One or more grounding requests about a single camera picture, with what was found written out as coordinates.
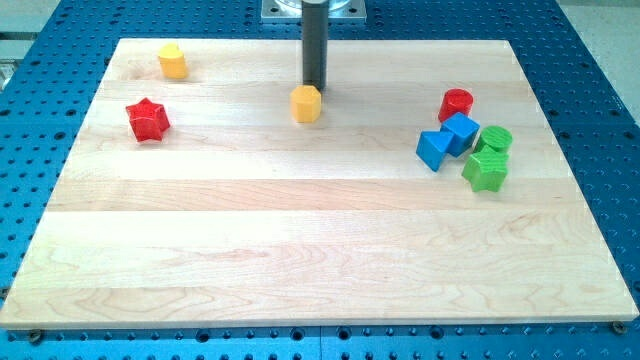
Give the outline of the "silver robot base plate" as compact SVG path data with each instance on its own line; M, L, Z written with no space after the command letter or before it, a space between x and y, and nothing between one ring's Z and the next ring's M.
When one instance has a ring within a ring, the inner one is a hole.
M367 19L365 0L329 0L329 20L332 23L364 23ZM260 16L263 23L296 23L301 20L302 0L262 0Z

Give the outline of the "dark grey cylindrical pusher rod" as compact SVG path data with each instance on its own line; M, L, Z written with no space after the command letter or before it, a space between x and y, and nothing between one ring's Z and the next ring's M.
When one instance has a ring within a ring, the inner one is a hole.
M301 4L303 84L323 91L326 87L329 1L303 0Z

